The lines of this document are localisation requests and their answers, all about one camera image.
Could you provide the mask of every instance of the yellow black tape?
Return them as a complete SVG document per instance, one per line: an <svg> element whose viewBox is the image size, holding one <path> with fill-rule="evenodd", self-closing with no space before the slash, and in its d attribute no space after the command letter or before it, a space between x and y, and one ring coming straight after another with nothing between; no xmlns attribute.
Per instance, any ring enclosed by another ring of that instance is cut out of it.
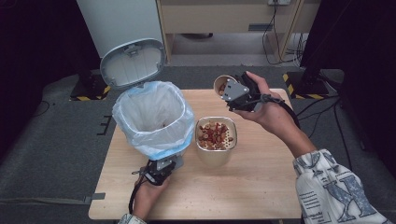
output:
<svg viewBox="0 0 396 224"><path fill-rule="evenodd" d="M324 99L327 98L329 95L328 94L297 94L294 91L294 88L290 82L289 75L284 74L283 75L283 80L286 83L286 86L288 87L289 95L291 99Z"/></svg>
<svg viewBox="0 0 396 224"><path fill-rule="evenodd" d="M105 89L103 90L103 93L101 95L96 95L96 96L86 96L86 95L73 96L73 97L70 97L70 100L71 101L104 100L104 99L106 99L109 91L110 91L110 87L106 86Z"/></svg>

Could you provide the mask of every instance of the wooden table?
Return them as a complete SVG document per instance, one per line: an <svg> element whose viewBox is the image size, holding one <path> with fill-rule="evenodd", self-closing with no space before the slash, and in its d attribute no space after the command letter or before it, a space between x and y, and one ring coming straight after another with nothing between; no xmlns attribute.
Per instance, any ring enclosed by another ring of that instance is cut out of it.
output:
<svg viewBox="0 0 396 224"><path fill-rule="evenodd" d="M284 90L274 89L287 101ZM184 165L171 175L171 183L152 209L149 219L282 219L299 218L295 193L293 157L286 145L260 125L229 112L213 90L184 90L195 120L224 116L236 125L238 143L231 160L211 169L199 160L195 141L183 155ZM93 200L91 219L120 219L128 203L137 175L147 158L128 145L117 127L106 156Z"/></svg>

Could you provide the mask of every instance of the cup of food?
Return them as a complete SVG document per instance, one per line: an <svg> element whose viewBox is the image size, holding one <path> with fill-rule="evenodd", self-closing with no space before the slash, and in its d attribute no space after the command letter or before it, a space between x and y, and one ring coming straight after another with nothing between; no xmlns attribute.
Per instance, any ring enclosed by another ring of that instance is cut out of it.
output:
<svg viewBox="0 0 396 224"><path fill-rule="evenodd" d="M223 95L224 89L226 88L227 82L229 80L234 80L236 82L236 79L234 77L227 75L222 75L215 79L215 82L213 83L213 89L215 90L217 95Z"/></svg>
<svg viewBox="0 0 396 224"><path fill-rule="evenodd" d="M233 121L225 117L205 117L195 126L195 142L200 160L208 167L220 167L230 158L237 137Z"/></svg>

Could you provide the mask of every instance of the electrical outlet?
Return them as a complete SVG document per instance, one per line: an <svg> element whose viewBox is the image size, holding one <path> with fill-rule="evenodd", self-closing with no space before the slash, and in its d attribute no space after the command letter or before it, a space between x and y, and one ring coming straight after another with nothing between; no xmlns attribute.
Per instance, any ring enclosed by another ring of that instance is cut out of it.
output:
<svg viewBox="0 0 396 224"><path fill-rule="evenodd" d="M278 6L288 6L290 5L290 0L268 0L268 5L274 6L275 2Z"/></svg>

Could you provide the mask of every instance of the white cabinet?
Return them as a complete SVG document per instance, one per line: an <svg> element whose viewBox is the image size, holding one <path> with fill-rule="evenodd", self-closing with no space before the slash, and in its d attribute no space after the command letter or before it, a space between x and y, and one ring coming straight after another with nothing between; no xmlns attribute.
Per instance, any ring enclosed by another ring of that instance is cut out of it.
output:
<svg viewBox="0 0 396 224"><path fill-rule="evenodd" d="M99 56L141 38L163 42L155 0L77 0Z"/></svg>

